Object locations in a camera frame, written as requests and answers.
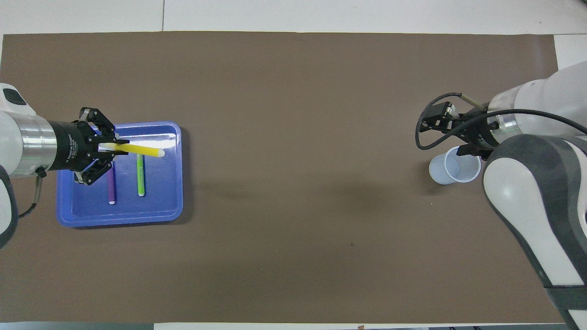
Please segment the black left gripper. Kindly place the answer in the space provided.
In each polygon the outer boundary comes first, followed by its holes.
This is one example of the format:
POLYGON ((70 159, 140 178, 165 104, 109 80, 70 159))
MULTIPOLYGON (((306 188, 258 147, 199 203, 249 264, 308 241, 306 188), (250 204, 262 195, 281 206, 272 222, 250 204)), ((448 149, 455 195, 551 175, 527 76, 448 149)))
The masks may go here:
POLYGON ((56 137, 56 156, 50 171, 75 171, 75 183, 90 186, 113 169, 116 153, 93 153, 100 143, 128 144, 115 125, 97 108, 82 107, 78 122, 49 121, 56 137))

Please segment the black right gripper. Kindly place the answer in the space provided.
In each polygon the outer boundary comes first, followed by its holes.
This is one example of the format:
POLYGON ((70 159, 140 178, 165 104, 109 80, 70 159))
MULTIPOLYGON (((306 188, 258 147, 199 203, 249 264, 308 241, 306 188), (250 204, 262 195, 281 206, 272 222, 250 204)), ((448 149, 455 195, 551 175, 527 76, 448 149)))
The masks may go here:
MULTIPOLYGON (((433 104, 427 106, 421 113, 419 132, 427 132, 428 130, 451 132, 469 121, 474 114, 476 114, 475 107, 460 113, 451 102, 433 104)), ((487 118, 482 118, 482 114, 478 114, 474 119, 476 119, 474 122, 474 143, 459 146, 456 155, 480 157, 482 161, 487 161, 499 142, 493 137, 492 126, 488 123, 487 118)))

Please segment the yellow marker pen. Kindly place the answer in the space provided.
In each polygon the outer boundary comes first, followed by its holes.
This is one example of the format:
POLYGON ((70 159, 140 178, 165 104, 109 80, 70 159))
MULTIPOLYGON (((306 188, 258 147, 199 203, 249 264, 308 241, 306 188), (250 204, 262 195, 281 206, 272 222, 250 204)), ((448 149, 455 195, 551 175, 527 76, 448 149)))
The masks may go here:
POLYGON ((117 143, 99 143, 99 148, 118 151, 118 152, 126 152, 126 153, 135 153, 140 154, 143 156, 151 156, 162 158, 165 156, 165 151, 160 148, 149 148, 145 146, 133 145, 129 143, 124 144, 117 144, 117 143))

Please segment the blue plastic tray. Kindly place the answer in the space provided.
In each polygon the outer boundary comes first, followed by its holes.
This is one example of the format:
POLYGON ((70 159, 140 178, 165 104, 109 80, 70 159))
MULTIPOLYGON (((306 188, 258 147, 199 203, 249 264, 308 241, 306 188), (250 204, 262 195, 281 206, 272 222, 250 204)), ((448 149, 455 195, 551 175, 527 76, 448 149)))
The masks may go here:
POLYGON ((101 227, 175 220, 183 211, 182 132, 172 121, 117 124, 116 132, 132 144, 162 149, 162 158, 146 156, 145 195, 138 194, 136 156, 115 161, 116 202, 109 204, 107 177, 90 186, 74 173, 57 172, 56 216, 65 227, 101 227))

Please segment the translucent plastic cup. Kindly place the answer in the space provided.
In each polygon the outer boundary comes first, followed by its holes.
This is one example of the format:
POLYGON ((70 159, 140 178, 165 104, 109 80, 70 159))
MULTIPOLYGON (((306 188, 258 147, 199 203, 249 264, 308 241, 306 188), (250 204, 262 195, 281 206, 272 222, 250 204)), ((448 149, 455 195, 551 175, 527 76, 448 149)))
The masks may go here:
POLYGON ((459 147, 435 156, 428 165, 430 177, 438 184, 449 185, 475 180, 482 171, 482 159, 478 156, 459 156, 459 147))

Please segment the brown table mat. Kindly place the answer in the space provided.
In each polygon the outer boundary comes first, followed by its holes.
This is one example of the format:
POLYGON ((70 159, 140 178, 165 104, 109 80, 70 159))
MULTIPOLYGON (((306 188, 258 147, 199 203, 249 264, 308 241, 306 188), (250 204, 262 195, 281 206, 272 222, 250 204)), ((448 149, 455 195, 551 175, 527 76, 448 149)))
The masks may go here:
POLYGON ((66 228, 56 176, 0 249, 0 322, 560 323, 480 178, 436 184, 414 131, 557 71, 546 35, 6 35, 38 115, 174 121, 183 212, 66 228))

